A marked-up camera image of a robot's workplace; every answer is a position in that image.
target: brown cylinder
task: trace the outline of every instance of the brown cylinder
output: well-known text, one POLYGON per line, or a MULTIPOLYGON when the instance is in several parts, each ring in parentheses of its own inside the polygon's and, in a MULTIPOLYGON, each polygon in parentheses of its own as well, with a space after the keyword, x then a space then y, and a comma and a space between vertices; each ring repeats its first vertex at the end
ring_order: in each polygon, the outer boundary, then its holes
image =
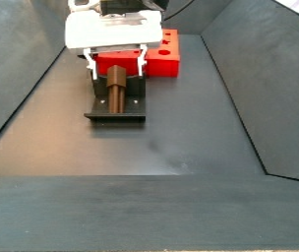
POLYGON ((118 109, 118 86, 117 85, 113 85, 112 86, 112 113, 116 114, 118 109))
POLYGON ((118 113, 124 112, 124 88, 118 87, 118 113))
POLYGON ((118 66, 108 68, 109 112, 124 112, 125 69, 118 66))

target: black holder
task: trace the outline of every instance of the black holder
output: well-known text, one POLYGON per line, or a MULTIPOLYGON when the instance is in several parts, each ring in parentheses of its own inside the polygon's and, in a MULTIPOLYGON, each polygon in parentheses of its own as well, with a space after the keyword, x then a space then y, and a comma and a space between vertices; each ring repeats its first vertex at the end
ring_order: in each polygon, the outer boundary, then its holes
POLYGON ((84 116, 100 122, 144 122, 145 120, 145 76, 128 76, 125 78, 124 112, 109 112, 109 89, 106 87, 108 76, 98 76, 93 81, 94 102, 90 113, 84 116))

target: black cable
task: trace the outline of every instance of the black cable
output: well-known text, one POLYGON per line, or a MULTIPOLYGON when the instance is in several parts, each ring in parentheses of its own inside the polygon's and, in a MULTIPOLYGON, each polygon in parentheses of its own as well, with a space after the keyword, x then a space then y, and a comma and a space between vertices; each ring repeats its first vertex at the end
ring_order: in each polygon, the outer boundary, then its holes
POLYGON ((178 12, 181 12, 181 11, 186 8, 186 6, 188 6, 193 1, 195 1, 195 0, 188 0, 188 2, 181 6, 180 10, 178 10, 177 12, 174 12, 170 16, 168 16, 168 17, 164 19, 164 21, 168 21, 172 17, 174 17, 176 14, 177 14, 178 12))

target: bin floor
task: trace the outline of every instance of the bin floor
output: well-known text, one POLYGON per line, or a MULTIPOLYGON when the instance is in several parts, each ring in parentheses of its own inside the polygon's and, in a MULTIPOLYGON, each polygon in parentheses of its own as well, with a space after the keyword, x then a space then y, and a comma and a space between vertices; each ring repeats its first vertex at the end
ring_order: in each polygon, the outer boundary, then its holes
POLYGON ((299 182, 265 176, 209 55, 150 78, 144 124, 93 125, 63 51, 0 135, 0 251, 299 249, 299 182))
POLYGON ((199 36, 181 35, 181 72, 146 81, 141 124, 94 124, 86 61, 63 51, 0 137, 0 176, 260 174, 199 36))

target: red object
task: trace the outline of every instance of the red object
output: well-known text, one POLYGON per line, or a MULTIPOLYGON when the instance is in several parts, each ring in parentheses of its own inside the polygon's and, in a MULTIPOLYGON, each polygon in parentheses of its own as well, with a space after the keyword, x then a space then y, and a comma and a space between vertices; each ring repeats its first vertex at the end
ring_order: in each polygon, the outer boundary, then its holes
MULTIPOLYGON (((177 30, 162 30, 162 35, 160 47, 146 51, 144 70, 146 76, 176 77, 180 65, 177 30)), ((108 68, 117 65, 125 68, 128 76, 137 75, 136 58, 138 54, 138 50, 100 53, 96 57, 98 73, 106 75, 108 68)))

